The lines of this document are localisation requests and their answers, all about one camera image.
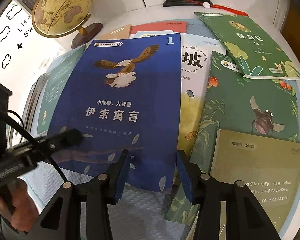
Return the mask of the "olive text back book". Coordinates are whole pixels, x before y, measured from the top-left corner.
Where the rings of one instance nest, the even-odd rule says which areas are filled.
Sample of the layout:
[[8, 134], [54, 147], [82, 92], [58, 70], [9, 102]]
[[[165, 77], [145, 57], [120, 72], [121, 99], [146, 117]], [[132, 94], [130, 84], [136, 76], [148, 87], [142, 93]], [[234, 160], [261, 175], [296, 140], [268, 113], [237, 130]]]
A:
[[210, 174], [244, 181], [281, 230], [300, 183], [300, 143], [220, 129]]

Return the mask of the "teal book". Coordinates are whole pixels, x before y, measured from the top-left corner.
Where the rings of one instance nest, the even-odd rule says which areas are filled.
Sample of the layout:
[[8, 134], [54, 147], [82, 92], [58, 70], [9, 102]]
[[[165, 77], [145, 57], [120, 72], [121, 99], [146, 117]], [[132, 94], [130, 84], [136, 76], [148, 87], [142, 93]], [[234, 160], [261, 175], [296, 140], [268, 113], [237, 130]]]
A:
[[47, 82], [39, 97], [40, 111], [35, 122], [35, 135], [46, 135], [62, 91], [82, 57], [86, 46], [82, 45], [56, 58], [47, 70]]

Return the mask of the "green beetle cover book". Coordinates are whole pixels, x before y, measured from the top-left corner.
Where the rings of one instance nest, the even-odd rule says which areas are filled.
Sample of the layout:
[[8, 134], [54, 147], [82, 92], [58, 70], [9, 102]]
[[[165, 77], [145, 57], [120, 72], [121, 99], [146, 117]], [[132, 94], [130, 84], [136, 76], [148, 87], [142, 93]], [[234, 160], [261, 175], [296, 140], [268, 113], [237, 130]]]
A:
[[210, 174], [220, 129], [300, 143], [298, 118], [292, 82], [248, 79], [229, 57], [213, 52], [190, 161]]

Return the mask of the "blue eagle fable book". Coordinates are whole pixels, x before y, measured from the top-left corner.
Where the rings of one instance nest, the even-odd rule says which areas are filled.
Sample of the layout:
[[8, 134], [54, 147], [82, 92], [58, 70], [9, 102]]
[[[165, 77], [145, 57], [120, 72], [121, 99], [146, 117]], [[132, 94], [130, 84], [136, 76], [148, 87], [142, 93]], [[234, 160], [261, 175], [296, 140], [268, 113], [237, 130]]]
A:
[[48, 134], [76, 129], [83, 140], [53, 155], [62, 168], [96, 176], [130, 152], [127, 183], [169, 193], [181, 97], [179, 33], [94, 40], [74, 67]]

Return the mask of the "green insect book top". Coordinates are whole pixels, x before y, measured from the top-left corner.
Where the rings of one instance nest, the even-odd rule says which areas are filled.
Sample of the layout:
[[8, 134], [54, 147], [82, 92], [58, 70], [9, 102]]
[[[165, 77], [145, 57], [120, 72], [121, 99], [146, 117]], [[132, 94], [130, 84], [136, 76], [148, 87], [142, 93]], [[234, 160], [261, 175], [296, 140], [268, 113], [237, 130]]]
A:
[[222, 42], [250, 79], [298, 80], [300, 73], [284, 50], [248, 16], [196, 12], [195, 15]]

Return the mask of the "white yellow meadow book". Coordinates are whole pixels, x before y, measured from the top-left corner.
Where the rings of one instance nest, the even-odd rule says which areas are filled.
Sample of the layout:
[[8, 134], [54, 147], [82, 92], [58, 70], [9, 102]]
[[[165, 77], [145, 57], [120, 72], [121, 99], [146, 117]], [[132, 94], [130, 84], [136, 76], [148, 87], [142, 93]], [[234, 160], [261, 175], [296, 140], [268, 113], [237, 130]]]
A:
[[209, 79], [212, 52], [226, 50], [219, 40], [181, 34], [181, 103], [178, 148], [187, 155], [193, 149]]

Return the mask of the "tan book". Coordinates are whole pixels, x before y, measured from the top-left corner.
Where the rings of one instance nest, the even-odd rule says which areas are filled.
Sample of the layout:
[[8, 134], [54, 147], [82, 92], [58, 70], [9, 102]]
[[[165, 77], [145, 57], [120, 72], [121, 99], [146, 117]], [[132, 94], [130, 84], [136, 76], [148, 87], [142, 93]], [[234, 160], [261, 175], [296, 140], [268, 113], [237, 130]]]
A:
[[119, 27], [109, 33], [98, 36], [98, 40], [124, 40], [128, 39], [130, 36], [131, 24]]

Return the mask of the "red poetry book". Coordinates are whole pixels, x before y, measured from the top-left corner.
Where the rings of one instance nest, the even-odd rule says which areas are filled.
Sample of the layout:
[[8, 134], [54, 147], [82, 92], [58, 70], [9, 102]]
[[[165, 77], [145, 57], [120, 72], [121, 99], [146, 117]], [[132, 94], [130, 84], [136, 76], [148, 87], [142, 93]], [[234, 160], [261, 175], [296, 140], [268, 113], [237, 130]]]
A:
[[165, 21], [153, 22], [141, 25], [134, 25], [130, 28], [130, 34], [136, 34], [138, 31], [164, 31], [171, 30], [178, 33], [186, 33], [187, 22], [185, 21]]

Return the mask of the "light blue table mat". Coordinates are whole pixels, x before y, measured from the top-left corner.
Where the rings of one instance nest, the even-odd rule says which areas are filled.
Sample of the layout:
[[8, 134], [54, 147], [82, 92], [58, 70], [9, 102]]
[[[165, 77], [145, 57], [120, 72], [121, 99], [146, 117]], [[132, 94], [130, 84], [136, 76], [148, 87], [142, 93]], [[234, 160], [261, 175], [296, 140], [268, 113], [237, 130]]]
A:
[[[216, 38], [200, 20], [188, 19], [186, 33], [203, 37]], [[49, 79], [55, 68], [74, 67], [75, 52], [68, 52], [55, 59], [47, 69]], [[91, 176], [62, 169], [74, 184], [86, 183]], [[38, 168], [22, 177], [30, 195], [43, 209], [62, 183], [55, 169], [47, 163], [40, 163]], [[171, 196], [162, 193], [126, 187], [119, 203], [109, 206], [110, 222], [114, 239], [185, 239], [190, 226], [169, 222], [164, 219]]]

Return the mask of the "yellow antique globe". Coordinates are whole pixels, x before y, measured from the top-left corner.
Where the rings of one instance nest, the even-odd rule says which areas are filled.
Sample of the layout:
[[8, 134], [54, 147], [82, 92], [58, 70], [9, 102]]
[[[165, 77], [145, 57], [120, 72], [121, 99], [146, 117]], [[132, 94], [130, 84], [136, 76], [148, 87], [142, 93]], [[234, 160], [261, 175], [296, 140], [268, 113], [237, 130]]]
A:
[[78, 31], [71, 42], [75, 49], [90, 42], [103, 28], [102, 23], [83, 25], [91, 17], [93, 0], [37, 0], [32, 9], [35, 31], [47, 38], [60, 38]]

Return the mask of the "red tassel ornament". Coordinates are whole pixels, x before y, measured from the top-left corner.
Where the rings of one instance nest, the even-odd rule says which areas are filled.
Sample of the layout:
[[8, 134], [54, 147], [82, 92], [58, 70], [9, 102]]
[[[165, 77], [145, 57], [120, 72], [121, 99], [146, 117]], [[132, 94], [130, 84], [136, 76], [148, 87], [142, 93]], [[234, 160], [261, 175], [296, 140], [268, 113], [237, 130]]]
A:
[[193, 0], [185, 0], [186, 2], [190, 2], [193, 5], [199, 5], [199, 6], [203, 6], [204, 8], [215, 8], [215, 9], [221, 9], [221, 10], [225, 10], [228, 12], [232, 12], [235, 15], [240, 15], [240, 16], [249, 16], [246, 12], [244, 11], [240, 11], [240, 10], [236, 10], [230, 7], [226, 7], [223, 5], [214, 5], [212, 3], [209, 2], [197, 2], [197, 1], [193, 1]]

